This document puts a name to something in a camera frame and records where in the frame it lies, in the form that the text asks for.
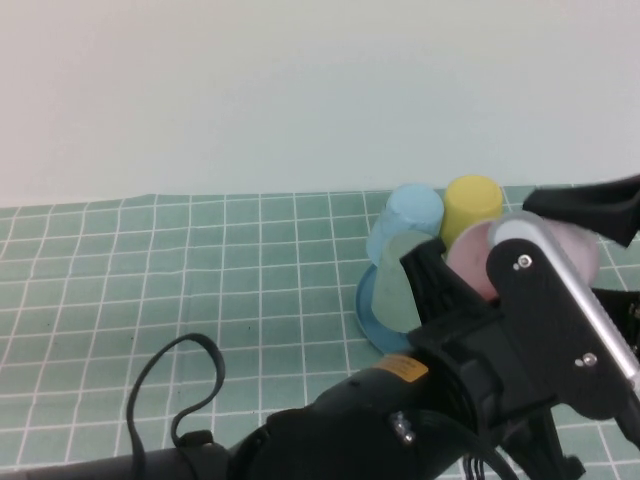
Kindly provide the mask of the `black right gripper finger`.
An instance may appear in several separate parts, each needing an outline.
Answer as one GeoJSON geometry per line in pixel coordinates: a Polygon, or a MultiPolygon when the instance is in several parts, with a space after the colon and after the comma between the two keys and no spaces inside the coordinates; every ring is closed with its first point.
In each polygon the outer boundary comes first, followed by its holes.
{"type": "Polygon", "coordinates": [[[636,357],[639,357],[639,292],[592,289],[636,357]]]}
{"type": "Polygon", "coordinates": [[[639,232],[639,176],[575,187],[538,188],[522,209],[574,224],[628,247],[639,232]]]}

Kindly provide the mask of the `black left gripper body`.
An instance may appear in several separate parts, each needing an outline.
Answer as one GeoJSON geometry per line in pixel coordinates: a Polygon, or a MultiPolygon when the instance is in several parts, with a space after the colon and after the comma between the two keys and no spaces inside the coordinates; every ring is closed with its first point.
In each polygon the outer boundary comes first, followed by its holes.
{"type": "Polygon", "coordinates": [[[499,446],[530,479],[581,479],[586,472],[578,457],[563,451],[551,413],[558,404],[584,414],[588,394],[501,393],[496,400],[499,446]]]}

